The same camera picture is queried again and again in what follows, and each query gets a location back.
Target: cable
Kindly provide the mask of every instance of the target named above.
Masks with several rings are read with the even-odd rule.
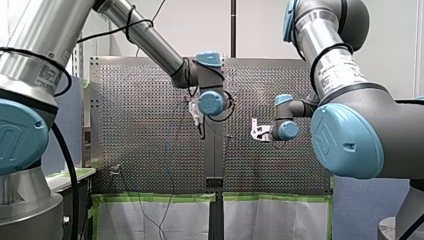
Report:
[[[225,118],[223,118],[223,119],[214,119],[214,118],[212,118],[211,116],[208,116],[208,118],[212,121],[212,122],[217,122],[217,123],[220,123],[220,122],[225,122],[225,121],[227,121],[232,115],[233,115],[233,113],[234,113],[234,110],[236,109],[236,103],[234,102],[234,98],[233,98],[233,96],[229,93],[229,92],[227,92],[227,91],[224,91],[224,93],[225,94],[227,94],[227,96],[228,96],[228,101],[229,101],[229,103],[230,103],[230,105],[229,105],[229,108],[231,108],[231,112],[225,117]]]
[[[115,34],[117,32],[120,32],[122,30],[127,30],[128,28],[130,28],[130,27],[132,27],[134,25],[137,25],[139,23],[142,23],[142,22],[148,22],[148,23],[150,23],[150,27],[154,27],[154,24],[153,24],[152,20],[150,20],[150,19],[143,19],[143,20],[140,20],[140,21],[133,22],[131,24],[125,25],[123,27],[117,28],[117,29],[112,30],[112,31],[103,32],[103,33],[97,33],[97,34],[94,34],[94,35],[91,35],[91,36],[88,36],[88,37],[85,37],[85,38],[81,38],[80,40],[77,41],[77,43],[82,43],[82,42],[91,40],[93,38],[98,38],[98,37],[104,37],[104,36],[112,35],[112,34]]]
[[[68,71],[66,71],[66,69],[64,67],[62,67],[62,65],[60,65],[60,63],[56,62],[55,60],[50,59],[46,56],[40,55],[38,53],[34,53],[34,52],[31,52],[31,51],[25,50],[25,49],[0,47],[0,51],[7,52],[7,53],[20,53],[20,54],[28,55],[28,56],[31,56],[31,57],[36,57],[38,59],[41,59],[41,60],[48,62],[49,64],[53,65],[55,68],[59,69],[63,74],[65,74],[66,78],[68,79],[68,85],[66,86],[66,88],[63,91],[55,94],[54,97],[60,97],[60,96],[64,95],[65,93],[67,93],[71,89],[71,87],[72,87],[72,77],[71,77],[71,75],[68,73]]]
[[[324,57],[325,54],[331,52],[334,49],[345,49],[348,50],[351,54],[353,54],[353,48],[348,43],[336,43],[334,45],[331,45],[329,47],[324,48],[318,56],[314,59],[314,62],[311,65],[311,72],[309,74],[309,79],[311,80],[312,88],[315,92],[317,92],[317,87],[315,86],[315,69],[321,60],[322,57]]]
[[[159,12],[160,12],[160,10],[162,10],[163,4],[164,4],[165,2],[166,2],[166,0],[163,0],[163,1],[162,1],[162,3],[160,4],[160,6],[159,6],[158,10],[156,11],[155,16],[152,18],[152,22],[154,22],[154,21],[155,21],[155,19],[156,19],[156,17],[159,15]],[[140,52],[140,48],[138,48],[138,49],[137,49],[137,52],[135,53],[135,57],[138,57],[138,52]]]
[[[191,63],[190,63],[190,59],[189,58],[183,58],[184,64],[186,64],[186,68],[184,69],[184,78],[187,82],[187,91],[188,91],[188,95],[190,97],[194,97],[197,93],[197,91],[199,90],[199,86],[196,86],[196,89],[194,90],[194,92],[192,93],[190,90],[190,79],[191,79]]]
[[[127,191],[129,191],[129,188],[128,188],[128,186],[127,186],[127,181],[126,181],[126,178],[124,177],[124,174],[123,173],[120,173],[119,174],[119,176],[121,177],[121,179],[122,179],[122,182],[124,183],[124,186],[125,186],[125,188],[127,189]],[[151,219],[147,214],[146,214],[146,212],[144,211],[144,208],[143,208],[143,204],[141,203],[142,201],[141,201],[141,197],[140,197],[140,192],[137,192],[137,196],[138,196],[138,202],[139,202],[139,204],[140,204],[140,209],[141,209],[141,212],[142,212],[142,214],[143,214],[143,216],[148,220],[148,221],[150,221],[153,225],[155,225],[156,227],[158,227],[159,228],[159,230],[160,231],[162,231],[162,233],[163,233],[163,235],[165,236],[165,233],[163,232],[163,230],[159,227],[159,224],[157,224],[153,219]]]
[[[407,240],[412,234],[424,223],[424,213],[415,221],[406,232],[399,238],[399,240]]]
[[[158,10],[156,11],[155,16],[152,18],[152,21],[155,21],[156,17],[159,15],[160,10],[162,10],[163,4],[166,2],[166,0],[163,0],[162,3],[160,4]]]
[[[128,12],[127,25],[126,26],[129,26],[131,24],[132,14],[134,13],[135,8],[136,8],[135,5],[131,6],[131,10]],[[134,42],[131,41],[131,39],[130,39],[130,27],[127,27],[125,29],[125,37],[127,37],[128,42],[134,44]]]
[[[297,3],[299,0],[295,0],[293,3],[293,45],[296,48],[297,54],[299,54],[299,57],[305,61],[305,56],[303,56],[302,52],[300,51],[299,45],[297,43],[297,34],[296,34],[296,9],[297,9]]]
[[[71,153],[69,152],[66,141],[63,138],[56,123],[53,123],[52,131],[56,136],[60,149],[62,149],[63,156],[65,157],[66,166],[68,167],[69,175],[71,178],[72,188],[72,231],[71,240],[78,240],[78,220],[79,220],[79,189],[78,179],[75,172],[74,162],[72,161]]]

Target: white curtain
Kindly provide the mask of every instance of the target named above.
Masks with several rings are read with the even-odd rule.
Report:
[[[166,200],[115,199],[95,203],[98,240],[161,239]],[[226,240],[328,240],[331,234],[331,201],[225,201],[224,214]],[[209,202],[173,201],[161,228],[162,239],[207,240]]]

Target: black cable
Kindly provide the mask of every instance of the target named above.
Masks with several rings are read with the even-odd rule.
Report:
[[[311,80],[311,85],[312,85],[312,88],[314,89],[315,92],[317,92],[317,88],[315,86],[315,69],[316,69],[319,61],[321,60],[321,58],[324,57],[325,54],[331,52],[334,49],[345,49],[345,50],[348,50],[351,54],[353,54],[353,52],[354,52],[352,46],[350,46],[348,43],[336,43],[334,45],[331,45],[329,47],[324,48],[318,54],[318,56],[314,59],[314,62],[311,65],[311,72],[309,74],[309,78]]]
[[[235,110],[235,108],[236,108],[236,104],[235,104],[235,101],[234,101],[234,98],[233,98],[233,96],[231,95],[231,93],[229,93],[229,92],[227,92],[227,91],[224,91],[224,93],[225,94],[227,94],[227,96],[228,96],[228,102],[229,102],[229,108],[231,109],[231,112],[225,117],[225,118],[223,118],[223,119],[214,119],[214,118],[212,118],[211,116],[208,116],[208,118],[212,121],[212,122],[217,122],[217,123],[220,123],[220,122],[225,122],[225,121],[227,121],[232,115],[233,115],[233,113],[234,113],[234,110]]]
[[[163,4],[165,3],[165,1],[166,0],[163,0],[162,1],[162,3],[160,4],[160,6],[159,6],[159,8],[158,8],[158,10],[156,11],[156,14],[155,14],[155,16],[152,18],[152,22],[154,22],[155,21],[155,19],[156,19],[156,17],[159,15],[159,12],[160,12],[160,10],[162,9],[162,7],[163,7]],[[132,16],[132,12],[130,12],[129,14],[128,14],[129,16],[128,16],[128,22],[127,22],[127,25],[129,24],[129,22],[130,22],[130,20],[131,20],[131,16]],[[137,52],[135,53],[135,57],[138,57],[138,52],[140,52],[140,48],[138,48],[137,49]]]
[[[69,175],[71,178],[72,188],[72,231],[71,240],[78,240],[78,221],[79,221],[79,189],[78,179],[75,172],[74,162],[72,161],[71,153],[69,152],[66,141],[63,138],[56,123],[53,123],[52,131],[56,136],[57,142],[59,143],[60,149],[62,150],[63,156],[65,157],[66,166],[68,167]]]
[[[127,18],[127,25],[126,26],[129,26],[131,24],[132,14],[134,13],[135,8],[136,8],[135,5],[131,6],[131,10],[128,12],[128,18]],[[127,37],[128,42],[134,44],[134,42],[131,41],[131,39],[130,39],[130,27],[127,27],[125,29],[125,36]]]
[[[231,108],[231,112],[223,119],[214,119],[211,116],[208,116],[209,120],[211,120],[212,122],[216,122],[216,123],[220,123],[220,122],[225,122],[228,119],[230,119],[230,117],[233,115],[234,110],[236,109],[236,104],[233,102],[232,103],[232,108]]]
[[[406,232],[399,238],[399,240],[407,240],[412,234],[424,223],[424,213],[415,221]]]
[[[152,20],[150,20],[150,19],[143,19],[143,20],[140,20],[140,21],[133,22],[131,24],[125,25],[123,27],[117,28],[117,29],[112,30],[112,31],[103,32],[103,33],[97,33],[97,34],[94,34],[94,35],[91,35],[91,36],[88,36],[88,37],[85,37],[85,38],[81,38],[80,40],[78,40],[77,43],[82,43],[82,42],[91,40],[93,38],[98,38],[98,37],[112,35],[112,34],[115,34],[117,32],[120,32],[122,30],[127,30],[128,28],[130,28],[130,27],[132,27],[134,25],[137,25],[139,23],[142,23],[142,22],[148,22],[148,23],[150,23],[150,27],[154,27],[154,24],[153,24]]]
[[[63,74],[65,74],[66,78],[68,79],[68,85],[66,86],[66,88],[63,91],[55,94],[54,97],[60,97],[60,96],[64,95],[65,93],[67,93],[71,89],[71,87],[72,87],[72,77],[71,77],[71,75],[68,73],[68,71],[66,71],[66,69],[62,65],[60,65],[55,60],[50,59],[46,56],[40,55],[38,53],[34,53],[34,52],[31,52],[31,51],[25,50],[25,49],[0,47],[0,51],[7,52],[7,53],[20,53],[20,54],[28,55],[28,56],[31,56],[31,57],[36,57],[38,59],[41,59],[41,60],[48,62],[49,64],[51,64],[55,68],[57,68],[59,71],[61,71]]]
[[[297,3],[299,0],[295,0],[293,5],[293,45],[296,48],[297,54],[299,54],[299,57],[305,61],[305,56],[303,56],[302,52],[300,51],[299,45],[297,43],[297,34],[296,34],[296,9],[297,9]]]
[[[187,91],[188,91],[188,95],[190,97],[194,97],[197,93],[197,91],[199,90],[199,86],[196,86],[196,89],[194,89],[194,92],[191,92],[190,90],[190,79],[191,79],[191,62],[189,58],[183,58],[184,64],[186,64],[186,68],[184,69],[184,78],[187,82]]]
[[[197,126],[200,133],[200,140],[206,139],[206,115],[203,115],[203,123]]]
[[[165,4],[166,0],[163,0],[162,3],[160,4],[158,10],[156,11],[155,16],[152,18],[152,21],[155,21],[156,17],[159,15],[160,10],[162,10],[163,4]]]

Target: vertical metal post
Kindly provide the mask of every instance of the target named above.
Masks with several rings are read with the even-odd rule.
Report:
[[[224,240],[224,199],[222,191],[217,191],[215,202],[209,208],[209,240]]]
[[[231,58],[236,58],[237,48],[237,0],[231,0]]]

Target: perforated metal pegboard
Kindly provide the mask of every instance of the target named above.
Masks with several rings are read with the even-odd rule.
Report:
[[[310,141],[309,119],[296,119],[298,138],[286,144],[267,144],[250,137],[252,118],[270,125],[274,98],[288,93],[294,99],[310,93],[309,73],[296,60],[228,59],[226,87],[237,103],[227,122],[224,189],[328,194],[330,175],[316,160]]]
[[[91,64],[93,190],[204,192],[203,144],[187,91],[145,58]]]
[[[91,64],[94,191],[204,192],[203,143],[183,103],[187,92],[174,89],[146,58],[100,57]],[[315,159],[309,120],[297,119],[301,135],[284,146],[250,137],[252,117],[273,122],[276,95],[309,94],[303,63],[228,59],[225,69],[237,103],[223,134],[225,191],[327,194],[330,176]],[[114,167],[119,174],[111,175]]]

